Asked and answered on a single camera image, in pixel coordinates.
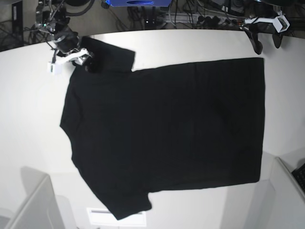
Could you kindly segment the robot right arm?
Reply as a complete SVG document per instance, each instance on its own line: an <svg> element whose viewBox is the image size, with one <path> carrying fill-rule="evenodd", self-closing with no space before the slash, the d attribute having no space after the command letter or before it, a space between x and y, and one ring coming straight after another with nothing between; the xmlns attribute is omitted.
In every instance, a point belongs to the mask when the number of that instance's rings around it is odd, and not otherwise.
<svg viewBox="0 0 305 229"><path fill-rule="evenodd" d="M36 7L34 28L50 36L55 47L49 71L54 73L62 65L89 67L94 54L81 46L81 37L69 27L71 17L84 15L93 6L93 0L40 0Z"/></svg>

